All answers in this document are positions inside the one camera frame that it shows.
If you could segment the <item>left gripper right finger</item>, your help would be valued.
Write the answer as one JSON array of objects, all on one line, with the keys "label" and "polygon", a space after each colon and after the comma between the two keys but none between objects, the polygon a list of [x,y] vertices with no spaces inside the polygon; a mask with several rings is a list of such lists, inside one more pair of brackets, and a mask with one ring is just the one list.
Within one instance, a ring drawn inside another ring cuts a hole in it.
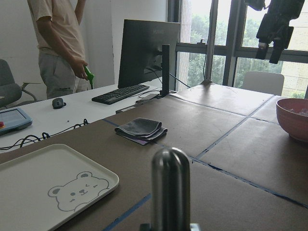
[{"label": "left gripper right finger", "polygon": [[201,227],[198,223],[190,223],[190,231],[201,231]]}]

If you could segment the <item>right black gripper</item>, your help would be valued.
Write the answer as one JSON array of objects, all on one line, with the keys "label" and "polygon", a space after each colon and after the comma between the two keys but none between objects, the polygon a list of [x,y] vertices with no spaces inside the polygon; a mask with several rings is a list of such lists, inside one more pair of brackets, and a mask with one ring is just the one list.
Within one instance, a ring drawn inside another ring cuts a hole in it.
[{"label": "right black gripper", "polygon": [[269,44],[273,51],[269,62],[277,64],[284,48],[288,48],[294,28],[291,20],[300,16],[303,0],[271,0],[265,5],[264,0],[245,0],[244,3],[256,11],[267,9],[259,26],[256,38],[259,40],[256,59],[265,60]]}]

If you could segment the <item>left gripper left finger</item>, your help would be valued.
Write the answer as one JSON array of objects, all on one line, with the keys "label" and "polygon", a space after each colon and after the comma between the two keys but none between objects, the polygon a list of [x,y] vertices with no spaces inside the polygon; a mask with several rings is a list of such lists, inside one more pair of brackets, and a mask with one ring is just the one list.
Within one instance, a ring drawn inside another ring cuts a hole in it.
[{"label": "left gripper left finger", "polygon": [[151,231],[151,224],[149,223],[141,224],[139,231]]}]

